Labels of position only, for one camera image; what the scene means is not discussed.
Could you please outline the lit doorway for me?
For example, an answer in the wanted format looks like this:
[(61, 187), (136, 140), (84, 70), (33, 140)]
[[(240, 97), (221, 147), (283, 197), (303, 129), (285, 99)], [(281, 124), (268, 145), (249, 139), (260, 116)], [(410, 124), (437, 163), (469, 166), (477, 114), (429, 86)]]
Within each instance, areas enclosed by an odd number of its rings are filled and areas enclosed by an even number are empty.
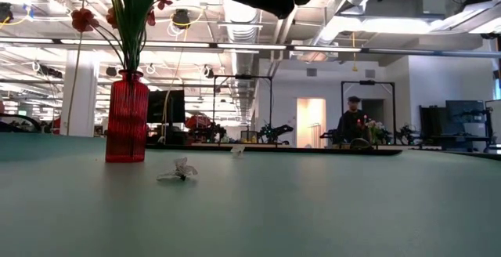
[(326, 100), (297, 99), (296, 144), (299, 148), (324, 148), (321, 135), (326, 131)]

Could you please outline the silver ventilation duct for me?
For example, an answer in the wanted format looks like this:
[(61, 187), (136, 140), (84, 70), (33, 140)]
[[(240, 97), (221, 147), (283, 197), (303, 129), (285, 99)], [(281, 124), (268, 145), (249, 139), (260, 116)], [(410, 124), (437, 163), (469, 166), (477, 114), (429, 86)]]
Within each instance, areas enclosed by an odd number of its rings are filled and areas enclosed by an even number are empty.
[(361, 24), (359, 17), (366, 12), (369, 0), (329, 0), (325, 9), (326, 21), (309, 45), (328, 46), (344, 31), (354, 31)]
[[(225, 22), (229, 43), (252, 44), (257, 41), (258, 28), (254, 25), (258, 22), (258, 11), (250, 6), (223, 0)], [(254, 53), (231, 52), (233, 75), (257, 75), (254, 65)], [(255, 81), (234, 80), (236, 88), (236, 107), (240, 112), (240, 122), (249, 123), (252, 119), (251, 107), (254, 102)]]

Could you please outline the white pillar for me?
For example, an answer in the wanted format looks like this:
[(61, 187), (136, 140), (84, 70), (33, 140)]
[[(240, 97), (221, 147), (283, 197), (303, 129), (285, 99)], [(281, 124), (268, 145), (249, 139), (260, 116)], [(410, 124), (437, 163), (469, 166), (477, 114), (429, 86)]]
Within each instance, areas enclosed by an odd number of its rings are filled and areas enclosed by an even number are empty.
[(93, 137), (99, 65), (94, 52), (67, 51), (60, 135)]

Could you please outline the black monitor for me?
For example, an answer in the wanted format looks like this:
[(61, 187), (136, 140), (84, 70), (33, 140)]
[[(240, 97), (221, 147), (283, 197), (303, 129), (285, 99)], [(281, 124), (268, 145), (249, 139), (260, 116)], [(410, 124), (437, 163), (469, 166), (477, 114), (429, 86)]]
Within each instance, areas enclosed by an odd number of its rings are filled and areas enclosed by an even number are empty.
[(185, 119), (185, 93), (183, 90), (149, 92), (148, 123), (184, 123)]

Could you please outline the black monitor workstation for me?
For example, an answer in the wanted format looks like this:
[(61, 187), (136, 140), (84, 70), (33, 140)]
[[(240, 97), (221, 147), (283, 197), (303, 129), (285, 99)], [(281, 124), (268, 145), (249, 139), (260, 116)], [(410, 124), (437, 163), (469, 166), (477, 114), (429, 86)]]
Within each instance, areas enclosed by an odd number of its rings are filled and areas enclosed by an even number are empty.
[(488, 153), (495, 143), (492, 112), (480, 100), (446, 100), (444, 107), (420, 106), (420, 138), (445, 151)]

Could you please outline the red background equipment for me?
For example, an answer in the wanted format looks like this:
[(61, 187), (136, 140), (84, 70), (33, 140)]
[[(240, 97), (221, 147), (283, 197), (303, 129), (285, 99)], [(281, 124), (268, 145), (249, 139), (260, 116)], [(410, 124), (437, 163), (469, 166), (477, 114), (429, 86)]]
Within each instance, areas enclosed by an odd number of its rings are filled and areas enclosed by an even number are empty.
[(188, 135), (194, 139), (200, 139), (202, 141), (210, 137), (209, 133), (211, 126), (211, 119), (204, 114), (194, 114), (185, 121), (185, 127), (188, 129)]

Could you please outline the person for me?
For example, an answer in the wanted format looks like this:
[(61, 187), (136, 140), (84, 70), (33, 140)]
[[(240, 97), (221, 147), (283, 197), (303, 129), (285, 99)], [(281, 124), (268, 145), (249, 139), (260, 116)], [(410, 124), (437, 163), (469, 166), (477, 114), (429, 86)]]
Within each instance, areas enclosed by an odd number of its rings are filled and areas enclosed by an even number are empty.
[(357, 96), (348, 98), (348, 109), (341, 115), (337, 127), (342, 143), (350, 143), (354, 139), (370, 141), (369, 128), (366, 126), (369, 116), (359, 108), (360, 102)]

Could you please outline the black frame rig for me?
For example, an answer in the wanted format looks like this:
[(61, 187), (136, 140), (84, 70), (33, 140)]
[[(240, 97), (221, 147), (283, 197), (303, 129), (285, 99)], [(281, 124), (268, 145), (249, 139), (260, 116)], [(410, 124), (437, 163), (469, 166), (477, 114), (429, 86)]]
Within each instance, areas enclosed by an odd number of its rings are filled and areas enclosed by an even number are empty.
[[(392, 104), (392, 133), (395, 135), (397, 131), (396, 125), (396, 94), (395, 94), (395, 83), (392, 81), (374, 81), (374, 80), (361, 80), (361, 81), (341, 81), (341, 109), (344, 110), (344, 105), (347, 101), (344, 100), (344, 94), (348, 92), (349, 89), (344, 89), (345, 84), (358, 84), (358, 85), (380, 85), (391, 95)], [(385, 85), (391, 86), (391, 91), (387, 89)]]
[(235, 111), (240, 114), (241, 120), (248, 121), (255, 129), (259, 128), (259, 113), (257, 112), (258, 100), (258, 80), (265, 80), (269, 88), (269, 119), (266, 124), (272, 124), (273, 108), (273, 80), (270, 76), (251, 74), (215, 74), (213, 77), (213, 103), (212, 120), (216, 120), (216, 96), (222, 86), (227, 86), (232, 102), (236, 105)]

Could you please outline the red ribbed glass vase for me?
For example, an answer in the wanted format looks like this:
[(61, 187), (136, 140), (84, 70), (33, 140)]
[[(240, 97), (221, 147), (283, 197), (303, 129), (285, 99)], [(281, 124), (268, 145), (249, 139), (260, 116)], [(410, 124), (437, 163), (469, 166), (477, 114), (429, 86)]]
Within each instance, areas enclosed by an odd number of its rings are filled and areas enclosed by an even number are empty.
[(149, 88), (139, 71), (120, 70), (111, 85), (106, 135), (106, 163), (142, 162), (145, 158)]

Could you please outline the black ceiling dome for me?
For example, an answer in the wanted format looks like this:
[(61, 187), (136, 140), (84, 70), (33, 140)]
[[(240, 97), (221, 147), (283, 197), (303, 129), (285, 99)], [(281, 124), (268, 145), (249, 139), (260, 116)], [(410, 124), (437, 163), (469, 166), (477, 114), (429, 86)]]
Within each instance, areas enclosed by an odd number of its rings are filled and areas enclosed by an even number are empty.
[(188, 29), (191, 22), (189, 11), (187, 9), (176, 9), (171, 21), (180, 30)]

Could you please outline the teal table mat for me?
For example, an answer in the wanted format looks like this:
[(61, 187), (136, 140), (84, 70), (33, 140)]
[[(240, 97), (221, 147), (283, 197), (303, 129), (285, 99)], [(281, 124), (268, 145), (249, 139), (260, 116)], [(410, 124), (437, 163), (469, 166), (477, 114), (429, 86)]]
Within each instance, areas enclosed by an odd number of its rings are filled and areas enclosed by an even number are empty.
[(0, 257), (501, 257), (500, 161), (104, 150), (0, 134)]

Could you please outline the long ceiling light rail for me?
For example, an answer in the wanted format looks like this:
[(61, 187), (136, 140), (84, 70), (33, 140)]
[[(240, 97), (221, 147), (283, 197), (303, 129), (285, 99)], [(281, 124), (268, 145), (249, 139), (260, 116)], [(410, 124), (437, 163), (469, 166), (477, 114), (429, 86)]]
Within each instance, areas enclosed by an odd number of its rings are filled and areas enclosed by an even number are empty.
[[(2, 45), (40, 45), (46, 48), (69, 49), (73, 46), (89, 47), (90, 49), (110, 47), (119, 50), (121, 43), (115, 40), (107, 41), (99, 39), (58, 39), (58, 38), (20, 38), (0, 37)], [(298, 52), (331, 52), (331, 53), (354, 53), (370, 55), (401, 55), (401, 56), (440, 56), (440, 57), (463, 57), (501, 59), (501, 52), (479, 51), (448, 51), (429, 49), (387, 49), (387, 48), (356, 48), (344, 46), (313, 46), (313, 45), (270, 45), (270, 44), (245, 44), (245, 43), (215, 43), (215, 42), (143, 42), (140, 47), (145, 50), (168, 51), (172, 49), (217, 51), (236, 50), (237, 52), (257, 51), (298, 51)]]

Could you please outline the background flower bouquet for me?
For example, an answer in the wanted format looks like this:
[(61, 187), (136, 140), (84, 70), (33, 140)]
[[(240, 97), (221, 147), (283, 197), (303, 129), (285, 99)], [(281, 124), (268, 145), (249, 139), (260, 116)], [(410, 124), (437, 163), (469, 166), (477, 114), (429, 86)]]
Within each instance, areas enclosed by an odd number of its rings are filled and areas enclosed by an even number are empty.
[(365, 126), (368, 128), (371, 144), (377, 145), (385, 140), (386, 129), (382, 122), (369, 119)]

